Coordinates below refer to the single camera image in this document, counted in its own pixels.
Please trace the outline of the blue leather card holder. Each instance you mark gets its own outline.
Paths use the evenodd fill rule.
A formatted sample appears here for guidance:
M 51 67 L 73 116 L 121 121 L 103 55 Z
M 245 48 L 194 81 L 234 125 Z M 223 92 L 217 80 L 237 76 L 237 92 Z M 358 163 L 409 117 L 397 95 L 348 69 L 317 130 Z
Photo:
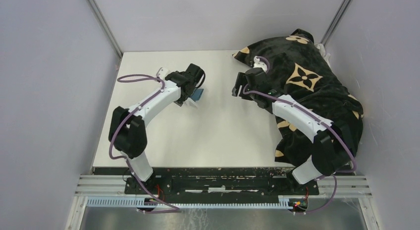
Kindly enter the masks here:
M 202 96 L 203 92 L 204 92 L 204 89 L 203 89 L 203 88 L 198 88 L 198 89 L 195 89 L 195 91 L 194 91 L 194 92 L 193 92 L 193 94 L 190 96 L 190 98 L 191 98 L 194 102 L 197 102 L 197 101 L 199 101 L 199 100 L 200 100 L 200 98 L 201 98 L 201 96 Z

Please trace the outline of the black blanket with beige flowers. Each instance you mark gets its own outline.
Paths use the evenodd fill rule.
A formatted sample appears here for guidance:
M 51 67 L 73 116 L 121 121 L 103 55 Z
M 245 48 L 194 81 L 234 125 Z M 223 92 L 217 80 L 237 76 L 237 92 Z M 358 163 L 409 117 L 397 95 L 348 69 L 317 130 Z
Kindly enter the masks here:
M 270 66 L 268 92 L 290 95 L 300 105 L 334 123 L 345 123 L 350 141 L 332 140 L 345 157 L 355 156 L 363 133 L 362 104 L 332 72 L 310 32 L 296 29 L 290 35 L 267 38 L 237 51 L 233 57 L 249 66 L 262 57 Z

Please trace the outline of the clear plastic tray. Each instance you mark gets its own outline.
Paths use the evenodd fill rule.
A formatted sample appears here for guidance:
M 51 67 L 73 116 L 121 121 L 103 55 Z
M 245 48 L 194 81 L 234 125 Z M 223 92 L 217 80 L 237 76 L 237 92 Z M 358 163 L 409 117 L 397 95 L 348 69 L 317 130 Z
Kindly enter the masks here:
M 198 104 L 191 98 L 188 98 L 182 103 L 181 107 L 191 107 L 191 108 L 197 109 Z

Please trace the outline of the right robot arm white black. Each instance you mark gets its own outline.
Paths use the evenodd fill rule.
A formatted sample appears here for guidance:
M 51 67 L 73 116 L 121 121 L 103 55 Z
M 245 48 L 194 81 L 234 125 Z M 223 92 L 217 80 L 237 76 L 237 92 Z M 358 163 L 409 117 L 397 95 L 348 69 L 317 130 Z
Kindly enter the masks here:
M 262 68 L 239 72 L 232 95 L 256 102 L 260 108 L 294 125 L 312 143 L 308 159 L 295 167 L 286 180 L 290 193 L 299 194 L 309 181 L 331 176 L 355 161 L 348 126 L 317 115 L 282 90 L 275 90 Z

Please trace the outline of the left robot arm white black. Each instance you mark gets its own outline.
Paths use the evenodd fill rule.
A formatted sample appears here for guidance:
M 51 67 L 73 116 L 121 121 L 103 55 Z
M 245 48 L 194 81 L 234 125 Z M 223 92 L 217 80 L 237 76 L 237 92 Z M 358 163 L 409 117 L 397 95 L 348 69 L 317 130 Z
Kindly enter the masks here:
M 118 106 L 111 116 L 108 154 L 113 160 L 124 159 L 130 172 L 137 179 L 137 187 L 143 193 L 154 191 L 156 180 L 145 149 L 148 144 L 147 126 L 170 104 L 183 106 L 194 102 L 192 96 L 202 93 L 205 72 L 191 63 L 185 71 L 169 71 L 160 68 L 155 76 L 129 74 L 117 79 L 120 83 L 156 81 L 160 84 L 154 92 L 128 108 Z

